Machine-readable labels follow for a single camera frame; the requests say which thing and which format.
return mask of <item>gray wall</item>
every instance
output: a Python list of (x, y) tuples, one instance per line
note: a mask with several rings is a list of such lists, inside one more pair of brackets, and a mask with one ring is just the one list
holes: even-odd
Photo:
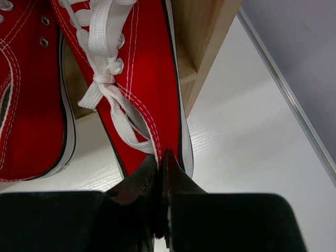
[(243, 10), (336, 161), (336, 1), (245, 0)]

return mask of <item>red canvas sneaker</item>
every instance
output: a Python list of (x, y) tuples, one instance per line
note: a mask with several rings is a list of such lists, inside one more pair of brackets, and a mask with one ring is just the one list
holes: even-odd
[(79, 105), (98, 110), (124, 176), (172, 149), (193, 173), (170, 2), (51, 0), (89, 85)]
[(75, 149), (49, 1), (0, 0), (0, 181), (55, 174)]

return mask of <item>white surface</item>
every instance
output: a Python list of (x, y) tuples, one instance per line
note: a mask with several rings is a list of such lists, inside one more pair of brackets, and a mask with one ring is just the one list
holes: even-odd
[[(310, 251), (335, 251), (336, 189), (237, 19), (188, 118), (194, 181), (208, 192), (272, 192), (292, 206)], [(70, 167), (4, 191), (106, 190), (121, 179), (97, 115), (78, 122)], [(159, 241), (156, 251), (163, 251)]]

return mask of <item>shoelace bow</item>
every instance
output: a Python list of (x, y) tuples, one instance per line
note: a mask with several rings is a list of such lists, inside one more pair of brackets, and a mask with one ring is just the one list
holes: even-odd
[[(114, 76), (123, 69), (123, 62), (118, 58), (122, 27), (136, 1), (91, 0), (90, 9), (81, 9), (76, 13), (71, 5), (86, 0), (62, 0), (62, 3), (76, 27), (79, 44), (94, 72), (93, 82), (78, 105), (95, 110), (99, 101), (106, 97), (111, 105), (113, 125), (120, 138), (137, 150), (154, 154), (145, 120), (114, 85)], [(89, 26), (89, 32), (82, 29), (85, 26)], [(146, 141), (139, 142), (135, 131)]]

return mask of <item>shoe upper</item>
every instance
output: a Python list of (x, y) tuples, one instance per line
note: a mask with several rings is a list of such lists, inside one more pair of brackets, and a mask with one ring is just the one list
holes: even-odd
[(45, 0), (10, 2), (0, 8), (0, 181), (45, 174), (64, 141), (53, 10)]
[[(74, 13), (95, 8), (92, 3), (98, 2), (70, 1)], [(70, 21), (69, 12), (58, 0), (51, 0), (51, 3), (87, 84), (96, 85), (97, 83), (93, 81), (96, 72), (92, 70), (87, 51), (83, 50), (83, 46), (78, 41), (78, 31), (72, 25), (74, 22)], [(86, 24), (83, 29), (89, 31), (91, 27), (88, 25)], [(124, 44), (118, 50), (118, 58), (123, 61), (123, 70), (114, 76), (115, 83), (109, 82), (109, 85), (118, 87), (121, 94), (142, 116), (158, 165), (161, 164), (164, 151), (172, 149), (183, 166), (180, 104), (182, 101), (180, 101), (180, 87), (169, 21), (162, 1), (138, 0), (129, 12), (122, 34)], [(140, 166), (147, 153), (126, 144), (120, 137), (119, 130), (116, 130), (118, 129), (116, 122), (113, 121), (114, 111), (109, 97), (102, 96), (97, 110), (110, 137), (117, 160), (122, 166), (123, 174), (125, 176), (131, 174)]]

